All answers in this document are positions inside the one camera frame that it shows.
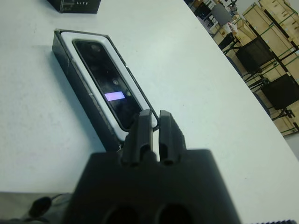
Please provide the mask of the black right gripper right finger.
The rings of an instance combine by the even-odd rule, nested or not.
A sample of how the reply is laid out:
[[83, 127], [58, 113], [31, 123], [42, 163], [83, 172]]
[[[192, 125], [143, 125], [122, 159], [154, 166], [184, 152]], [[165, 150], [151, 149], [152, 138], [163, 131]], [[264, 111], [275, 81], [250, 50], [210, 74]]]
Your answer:
[[160, 161], [164, 165], [175, 164], [181, 160], [186, 151], [185, 137], [170, 112], [161, 110], [159, 122]]

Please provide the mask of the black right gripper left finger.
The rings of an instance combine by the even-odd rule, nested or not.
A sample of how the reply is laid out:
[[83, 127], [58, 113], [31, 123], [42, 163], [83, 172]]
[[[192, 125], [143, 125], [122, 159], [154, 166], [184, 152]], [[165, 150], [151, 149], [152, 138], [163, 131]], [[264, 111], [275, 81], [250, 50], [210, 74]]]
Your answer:
[[153, 152], [152, 110], [146, 109], [135, 116], [122, 148], [121, 165], [135, 167], [140, 163], [155, 163]]

